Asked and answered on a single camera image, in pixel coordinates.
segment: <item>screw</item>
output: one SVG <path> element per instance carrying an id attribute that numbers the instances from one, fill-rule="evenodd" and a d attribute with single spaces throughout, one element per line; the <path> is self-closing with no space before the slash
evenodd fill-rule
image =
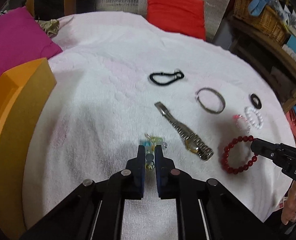
<path id="1" fill-rule="evenodd" d="M 91 184 L 93 183 L 92 179 L 85 179 L 82 184 L 85 186 L 85 187 L 89 187 Z"/>
<path id="2" fill-rule="evenodd" d="M 218 180 L 216 179 L 208 179 L 208 184 L 211 186 L 217 186 L 218 185 Z"/>
<path id="3" fill-rule="evenodd" d="M 122 176 L 129 176 L 131 174 L 130 170 L 122 170 L 121 171 Z"/>
<path id="4" fill-rule="evenodd" d="M 171 173 L 172 175 L 177 176 L 177 175 L 180 174 L 180 170 L 178 170 L 178 169 L 172 169 L 172 170 L 170 171 L 170 173 Z"/>

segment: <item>wicker basket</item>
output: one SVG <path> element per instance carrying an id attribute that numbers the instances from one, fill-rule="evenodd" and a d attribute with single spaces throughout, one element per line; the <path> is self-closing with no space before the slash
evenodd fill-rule
<path id="1" fill-rule="evenodd" d="M 288 33 L 281 24 L 276 12 L 270 6 L 266 5 L 258 17 L 251 16 L 248 12 L 248 5 L 251 1 L 235 0 L 233 16 L 260 30 L 282 46 L 288 37 Z"/>

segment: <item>black hair tie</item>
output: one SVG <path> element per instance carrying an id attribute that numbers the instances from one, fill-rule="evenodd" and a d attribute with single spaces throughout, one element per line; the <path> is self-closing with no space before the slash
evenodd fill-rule
<path id="1" fill-rule="evenodd" d="M 157 82 L 156 80 L 153 79 L 154 76 L 174 76 L 174 79 L 173 80 L 170 80 L 167 83 L 159 83 L 159 82 Z M 151 73 L 149 75 L 150 80 L 152 82 L 154 82 L 158 86 L 168 86 L 171 83 L 173 83 L 173 82 L 175 82 L 175 81 L 177 81 L 179 79 L 182 79 L 184 77 L 185 77 L 185 75 L 181 71 L 177 71 L 177 72 L 174 72 L 174 73 L 163 73 L 163 72 L 160 72 L 160 73 Z"/>

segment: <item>red cushion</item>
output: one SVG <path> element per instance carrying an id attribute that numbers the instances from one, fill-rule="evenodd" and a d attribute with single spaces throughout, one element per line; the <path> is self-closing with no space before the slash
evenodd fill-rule
<path id="1" fill-rule="evenodd" d="M 203 0 L 148 0 L 146 19 L 166 32 L 206 40 Z"/>

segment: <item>jewelry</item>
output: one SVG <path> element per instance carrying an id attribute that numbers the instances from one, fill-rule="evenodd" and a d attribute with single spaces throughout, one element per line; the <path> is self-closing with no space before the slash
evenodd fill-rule
<path id="1" fill-rule="evenodd" d="M 246 117 L 244 117 L 244 116 L 241 115 L 241 114 L 236 114 L 236 115 L 234 115 L 232 118 L 235 120 L 235 122 L 236 122 L 236 126 L 237 126 L 241 131 L 244 131 L 244 129 L 239 125 L 238 120 L 239 120 L 239 119 L 240 119 L 240 120 L 243 120 L 243 121 L 246 123 L 246 125 L 247 125 L 247 131 L 246 131 L 246 133 L 249 133 L 249 132 L 250 132 L 250 128 L 251 128 L 251 126 L 250 126 L 250 124 L 249 124 L 249 122 L 248 122 L 248 120 L 247 120 Z"/>
<path id="2" fill-rule="evenodd" d="M 257 161 L 257 156 L 258 156 L 258 154 L 255 154 L 255 155 L 251 158 L 251 160 L 248 161 L 247 164 L 245 164 L 245 165 L 243 165 L 243 166 L 240 166 L 238 169 L 234 169 L 234 168 L 230 167 L 229 164 L 228 164 L 229 151 L 230 151 L 231 148 L 234 147 L 235 144 L 237 144 L 238 142 L 242 142 L 242 141 L 244 141 L 244 142 L 248 142 L 248 141 L 252 142 L 253 140 L 256 140 L 256 139 L 255 139 L 252 135 L 244 136 L 244 137 L 239 136 L 238 138 L 234 138 L 234 139 L 232 140 L 232 142 L 228 144 L 228 146 L 224 147 L 224 151 L 225 151 L 225 152 L 224 152 L 224 154 L 223 154 L 223 158 L 220 160 L 220 162 L 221 162 L 221 164 L 222 164 L 222 166 L 223 166 L 223 169 L 224 169 L 225 171 L 227 171 L 229 174 L 230 174 L 230 173 L 233 173 L 233 174 L 236 175 L 236 174 L 238 174 L 238 173 L 240 173 L 240 172 L 243 172 L 243 171 L 248 170 L 249 167 L 251 167 L 251 166 L 254 164 L 254 162 Z"/>
<path id="3" fill-rule="evenodd" d="M 214 93 L 220 99 L 221 103 L 223 104 L 223 108 L 220 111 L 211 110 L 211 109 L 205 107 L 205 105 L 200 101 L 200 99 L 199 99 L 199 93 L 200 93 L 200 91 L 203 91 L 203 90 L 208 90 L 208 91 Z M 225 107 L 226 107 L 226 102 L 225 102 L 224 97 L 218 91 L 216 91 L 216 90 L 214 90 L 212 88 L 201 88 L 201 89 L 199 89 L 196 92 L 196 100 L 199 102 L 199 104 L 201 105 L 201 107 L 203 109 L 205 109 L 208 113 L 211 113 L 211 114 L 220 114 L 225 109 Z"/>
<path id="4" fill-rule="evenodd" d="M 257 118 L 258 118 L 258 123 L 256 123 L 252 117 L 251 117 L 251 112 L 255 113 Z M 248 119 L 248 122 L 251 123 L 251 125 L 257 129 L 261 129 L 263 127 L 263 117 L 261 116 L 260 112 L 255 109 L 253 106 L 247 106 L 245 108 L 245 114 L 246 114 L 246 117 Z"/>
<path id="5" fill-rule="evenodd" d="M 197 134 L 190 130 L 186 125 L 176 120 L 161 102 L 155 103 L 155 106 L 179 133 L 180 137 L 184 140 L 187 150 L 197 153 L 202 160 L 207 161 L 210 159 L 214 154 L 213 150 L 210 149 Z"/>
<path id="6" fill-rule="evenodd" d="M 160 144 L 162 149 L 166 149 L 168 147 L 168 144 L 164 142 L 164 139 L 161 137 L 149 136 L 147 133 L 145 133 L 145 137 L 147 138 L 147 140 L 140 140 L 140 144 L 143 145 L 146 150 L 145 168 L 149 171 L 152 171 L 155 168 L 155 146 Z"/>
<path id="7" fill-rule="evenodd" d="M 166 82 L 166 83 L 160 83 L 156 80 L 153 79 L 154 76 L 174 76 L 174 79 L 170 80 L 169 82 Z M 179 79 L 182 79 L 184 78 L 185 75 L 184 73 L 182 73 L 180 70 L 179 71 L 176 71 L 174 73 L 164 73 L 164 72 L 160 72 L 160 73 L 151 73 L 149 75 L 149 78 L 152 82 L 154 82 L 156 85 L 158 86 L 167 86 L 167 85 L 170 85 L 171 83 L 179 80 Z"/>
<path id="8" fill-rule="evenodd" d="M 256 94 L 252 94 L 250 96 L 250 101 L 252 103 L 252 105 L 257 108 L 257 109 L 261 109 L 261 101 L 259 99 L 259 97 Z"/>

